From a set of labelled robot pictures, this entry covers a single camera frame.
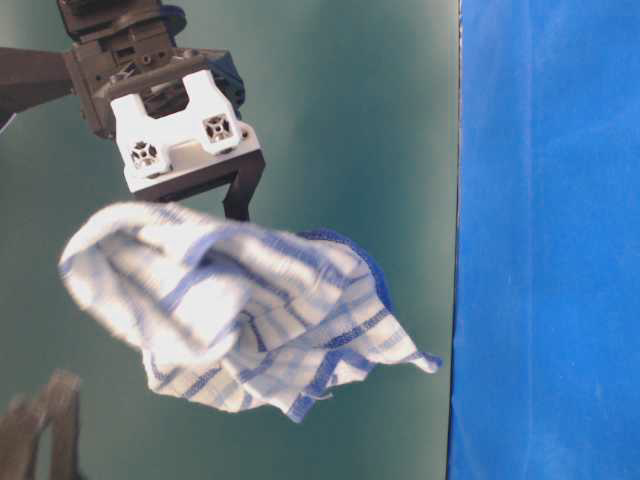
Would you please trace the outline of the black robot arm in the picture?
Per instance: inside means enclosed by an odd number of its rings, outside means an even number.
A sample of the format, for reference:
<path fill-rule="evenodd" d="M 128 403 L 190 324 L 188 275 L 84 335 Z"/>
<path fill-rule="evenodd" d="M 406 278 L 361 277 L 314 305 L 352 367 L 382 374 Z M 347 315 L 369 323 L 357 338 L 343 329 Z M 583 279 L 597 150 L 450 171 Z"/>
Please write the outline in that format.
<path fill-rule="evenodd" d="M 247 220 L 265 162 L 239 114 L 231 54 L 181 48 L 183 9 L 160 1 L 61 1 L 72 47 L 1 52 L 1 122 L 76 95 L 90 130 L 113 141 L 139 200 L 182 200 L 226 186 L 225 215 Z"/>

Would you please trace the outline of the blurred dark gripper finger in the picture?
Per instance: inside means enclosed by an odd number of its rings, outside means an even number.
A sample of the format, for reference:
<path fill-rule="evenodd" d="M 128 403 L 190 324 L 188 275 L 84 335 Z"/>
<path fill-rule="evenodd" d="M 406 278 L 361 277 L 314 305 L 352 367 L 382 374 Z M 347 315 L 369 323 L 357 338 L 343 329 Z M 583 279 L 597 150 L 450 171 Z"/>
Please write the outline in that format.
<path fill-rule="evenodd" d="M 56 371 L 48 385 L 48 407 L 52 428 L 50 479 L 81 478 L 78 466 L 79 378 Z"/>
<path fill-rule="evenodd" d="M 1 478 L 34 479 L 39 441 L 49 423 L 45 393 L 18 395 L 1 416 Z"/>

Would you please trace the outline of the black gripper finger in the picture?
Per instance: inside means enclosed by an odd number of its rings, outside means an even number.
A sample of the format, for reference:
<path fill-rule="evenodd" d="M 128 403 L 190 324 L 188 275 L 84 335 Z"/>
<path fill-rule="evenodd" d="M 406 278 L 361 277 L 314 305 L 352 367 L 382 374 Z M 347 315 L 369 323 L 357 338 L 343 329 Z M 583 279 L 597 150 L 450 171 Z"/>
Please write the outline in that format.
<path fill-rule="evenodd" d="M 249 221 L 249 205 L 261 180 L 264 162 L 241 164 L 230 183 L 223 200 L 225 217 L 237 221 Z"/>

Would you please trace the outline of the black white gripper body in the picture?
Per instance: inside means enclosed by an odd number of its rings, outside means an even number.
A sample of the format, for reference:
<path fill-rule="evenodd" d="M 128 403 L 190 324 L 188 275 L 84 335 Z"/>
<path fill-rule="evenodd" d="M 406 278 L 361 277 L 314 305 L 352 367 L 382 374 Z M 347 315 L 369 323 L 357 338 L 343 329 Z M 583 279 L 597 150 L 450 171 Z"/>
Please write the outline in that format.
<path fill-rule="evenodd" d="M 133 196 L 148 202 L 183 200 L 229 189 L 237 168 L 264 162 L 254 129 L 239 118 L 244 84 L 227 50 L 170 48 L 145 54 L 95 76 L 78 52 L 63 56 L 94 133 L 111 139 Z"/>

